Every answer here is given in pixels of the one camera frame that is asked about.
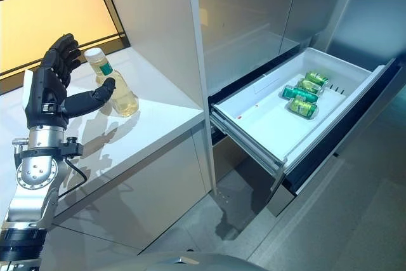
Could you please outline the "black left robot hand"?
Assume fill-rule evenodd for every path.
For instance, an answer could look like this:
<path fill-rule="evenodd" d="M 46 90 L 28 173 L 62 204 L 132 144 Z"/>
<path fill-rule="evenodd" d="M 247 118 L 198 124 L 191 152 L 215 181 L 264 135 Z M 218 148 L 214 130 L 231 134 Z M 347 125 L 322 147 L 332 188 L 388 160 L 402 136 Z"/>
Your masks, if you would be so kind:
<path fill-rule="evenodd" d="M 81 51 L 71 33 L 60 37 L 45 53 L 33 72 L 27 104 L 23 107 L 27 127 L 57 126 L 65 129 L 69 119 L 94 112 L 104 106 L 115 89 L 109 77 L 93 91 L 68 96 L 71 73 L 81 65 Z"/>

